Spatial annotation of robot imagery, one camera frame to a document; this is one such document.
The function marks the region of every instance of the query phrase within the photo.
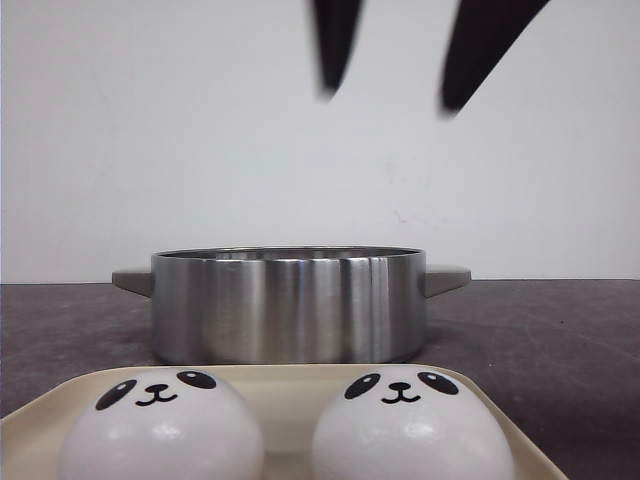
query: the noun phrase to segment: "gray countertop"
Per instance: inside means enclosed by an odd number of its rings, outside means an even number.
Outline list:
[[[95,370],[158,365],[149,301],[2,286],[2,415]],[[640,478],[640,281],[474,281],[429,300],[411,361],[459,371],[572,479]]]

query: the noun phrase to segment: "stainless steel pot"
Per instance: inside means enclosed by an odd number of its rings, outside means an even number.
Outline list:
[[[191,365],[401,360],[425,341],[425,297],[470,279],[388,247],[164,252],[112,277],[152,298],[155,353]]]

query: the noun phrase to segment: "panda eye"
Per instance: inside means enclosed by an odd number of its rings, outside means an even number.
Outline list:
[[[96,410],[104,410],[119,400],[122,400],[124,396],[133,389],[138,383],[136,380],[127,380],[126,382],[119,383],[107,393],[100,397],[100,400],[96,403]]]
[[[440,393],[446,393],[447,395],[455,395],[458,393],[458,387],[448,378],[438,375],[433,372],[420,372],[418,378],[422,383]]]
[[[180,372],[176,375],[178,380],[196,388],[211,389],[216,387],[216,381],[206,373],[194,372],[192,370]]]
[[[369,375],[359,378],[347,388],[346,392],[344,392],[344,398],[351,400],[359,397],[363,393],[367,393],[379,380],[380,374],[378,373],[370,373]]]

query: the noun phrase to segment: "white wall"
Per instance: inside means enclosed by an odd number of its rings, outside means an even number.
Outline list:
[[[456,3],[366,2],[325,103],[301,0],[5,1],[3,281],[263,244],[639,278],[640,2],[552,0],[446,119]]]

